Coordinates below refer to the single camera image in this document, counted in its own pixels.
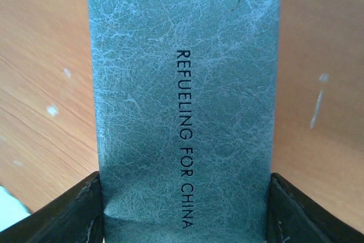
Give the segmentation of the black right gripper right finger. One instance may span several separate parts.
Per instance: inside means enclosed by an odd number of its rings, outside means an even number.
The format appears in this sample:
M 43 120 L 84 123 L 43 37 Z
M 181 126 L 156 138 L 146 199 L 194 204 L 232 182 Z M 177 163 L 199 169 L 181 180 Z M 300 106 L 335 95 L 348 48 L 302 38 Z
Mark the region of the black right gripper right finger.
M 363 242 L 363 234 L 333 216 L 278 173 L 271 174 L 268 243 Z

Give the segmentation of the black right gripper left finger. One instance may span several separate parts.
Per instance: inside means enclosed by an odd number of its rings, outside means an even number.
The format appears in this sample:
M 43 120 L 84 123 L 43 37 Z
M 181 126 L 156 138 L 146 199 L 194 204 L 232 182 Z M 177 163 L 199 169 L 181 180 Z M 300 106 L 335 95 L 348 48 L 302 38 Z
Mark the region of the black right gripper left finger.
M 100 175 L 93 172 L 32 215 L 1 232 L 1 242 L 102 242 Z

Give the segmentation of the grey-blue glasses case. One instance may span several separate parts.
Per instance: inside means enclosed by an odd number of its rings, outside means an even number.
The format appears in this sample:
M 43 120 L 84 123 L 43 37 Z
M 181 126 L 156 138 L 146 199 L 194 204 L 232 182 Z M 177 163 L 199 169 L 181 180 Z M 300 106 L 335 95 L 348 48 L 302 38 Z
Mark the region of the grey-blue glasses case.
M 106 242 L 264 242 L 280 0 L 88 0 Z

